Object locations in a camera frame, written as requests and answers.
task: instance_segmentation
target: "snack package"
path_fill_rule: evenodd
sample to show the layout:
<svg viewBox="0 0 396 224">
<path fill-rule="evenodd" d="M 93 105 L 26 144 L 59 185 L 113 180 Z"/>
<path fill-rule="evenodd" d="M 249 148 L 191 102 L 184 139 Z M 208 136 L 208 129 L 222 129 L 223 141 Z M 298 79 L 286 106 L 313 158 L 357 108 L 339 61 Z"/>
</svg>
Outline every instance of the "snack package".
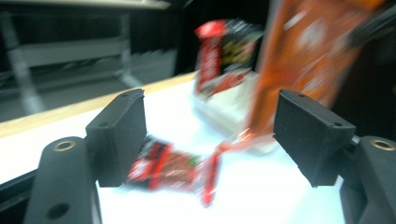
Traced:
<svg viewBox="0 0 396 224">
<path fill-rule="evenodd" d="M 127 183 L 145 189 L 176 189 L 196 193 L 204 207 L 213 203 L 219 154 L 195 155 L 148 135 Z"/>
<path fill-rule="evenodd" d="M 241 84 L 255 63 L 263 29 L 240 20 L 218 20 L 195 33 L 201 40 L 195 94 L 208 98 Z"/>
<path fill-rule="evenodd" d="M 262 70 L 252 93 L 244 128 L 219 145 L 243 150 L 275 142 L 279 90 L 299 91 L 332 106 L 360 48 L 348 35 L 368 20 L 384 0 L 284 0 L 269 25 Z"/>
</svg>

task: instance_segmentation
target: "orange plastic object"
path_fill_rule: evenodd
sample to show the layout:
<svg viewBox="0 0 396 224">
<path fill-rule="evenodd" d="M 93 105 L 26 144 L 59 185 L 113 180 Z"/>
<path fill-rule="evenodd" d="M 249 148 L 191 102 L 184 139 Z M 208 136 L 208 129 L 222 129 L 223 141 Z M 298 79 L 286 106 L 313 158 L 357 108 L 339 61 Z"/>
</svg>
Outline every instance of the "orange plastic object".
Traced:
<svg viewBox="0 0 396 224">
<path fill-rule="evenodd" d="M 302 92 L 331 106 L 359 49 L 347 34 L 384 1 L 285 0 L 262 52 L 262 70 L 245 129 L 223 141 L 220 151 L 274 142 L 273 123 L 280 89 Z"/>
</svg>

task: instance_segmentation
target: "table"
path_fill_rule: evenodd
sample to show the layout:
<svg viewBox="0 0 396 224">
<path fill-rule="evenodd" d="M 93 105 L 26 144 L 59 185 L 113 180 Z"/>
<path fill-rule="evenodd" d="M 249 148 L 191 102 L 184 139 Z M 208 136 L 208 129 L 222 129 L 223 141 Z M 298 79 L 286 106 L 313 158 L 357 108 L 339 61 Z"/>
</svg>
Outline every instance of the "table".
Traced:
<svg viewBox="0 0 396 224">
<path fill-rule="evenodd" d="M 8 60 L 19 85 L 21 104 L 25 113 L 34 114 L 46 110 L 32 79 L 30 67 L 33 66 L 118 56 L 121 70 L 116 75 L 119 80 L 130 88 L 142 85 L 131 74 L 128 10 L 133 8 L 164 10 L 169 6 L 169 3 L 152 0 L 0 0 L 0 30 L 5 40 Z M 61 10 L 57 8 L 62 8 L 63 15 L 70 16 L 77 13 L 74 7 L 85 8 L 87 11 L 82 15 L 105 14 L 119 18 L 120 33 L 110 38 L 21 45 L 12 22 L 14 15 L 58 15 L 61 14 Z"/>
<path fill-rule="evenodd" d="M 146 90 L 148 131 L 179 149 L 209 154 L 226 136 L 205 123 L 191 100 L 192 75 L 155 83 Z M 0 183 L 38 165 L 41 150 L 63 136 L 85 136 L 84 127 L 116 94 L 0 124 L 20 127 L 0 139 Z M 221 158 L 213 206 L 191 193 L 129 186 L 99 189 L 104 223 L 344 223 L 339 188 L 311 189 L 289 155 L 278 147 L 256 157 L 248 152 Z"/>
</svg>

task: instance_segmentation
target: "wooden table edge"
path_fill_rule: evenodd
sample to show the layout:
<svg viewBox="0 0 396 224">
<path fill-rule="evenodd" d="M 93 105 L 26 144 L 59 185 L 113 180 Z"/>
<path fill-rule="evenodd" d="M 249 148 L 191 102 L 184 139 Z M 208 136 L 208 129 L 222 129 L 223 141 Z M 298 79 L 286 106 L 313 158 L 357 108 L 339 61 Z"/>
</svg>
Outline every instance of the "wooden table edge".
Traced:
<svg viewBox="0 0 396 224">
<path fill-rule="evenodd" d="M 160 91 L 166 88 L 176 86 L 188 81 L 193 80 L 193 73 L 172 77 L 166 80 L 154 82 L 137 89 L 143 89 L 145 94 L 149 94 L 155 91 Z M 72 105 L 66 105 L 52 110 L 48 110 L 42 113 L 33 114 L 27 117 L 12 119 L 9 121 L 0 123 L 0 138 L 11 136 L 12 134 L 25 132 L 34 128 L 50 124 L 52 122 L 67 119 L 85 112 L 93 111 L 95 109 L 103 108 L 108 105 L 117 95 L 124 91 L 118 91 L 110 93 L 105 96 L 93 98 L 91 100 L 79 102 Z"/>
</svg>

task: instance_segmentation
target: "red and black package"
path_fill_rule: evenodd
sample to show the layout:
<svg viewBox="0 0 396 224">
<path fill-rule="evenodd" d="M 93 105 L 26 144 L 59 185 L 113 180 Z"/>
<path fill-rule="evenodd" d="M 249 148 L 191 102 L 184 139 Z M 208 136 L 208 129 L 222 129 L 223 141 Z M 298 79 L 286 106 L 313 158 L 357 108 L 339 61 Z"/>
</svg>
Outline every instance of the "red and black package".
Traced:
<svg viewBox="0 0 396 224">
<path fill-rule="evenodd" d="M 213 203 L 219 154 L 209 157 L 175 150 L 173 144 L 147 136 L 127 182 L 145 189 L 195 192 L 203 206 Z"/>
<path fill-rule="evenodd" d="M 195 93 L 210 97 L 241 84 L 257 58 L 263 36 L 260 25 L 209 21 L 195 33 L 201 40 Z"/>
</svg>

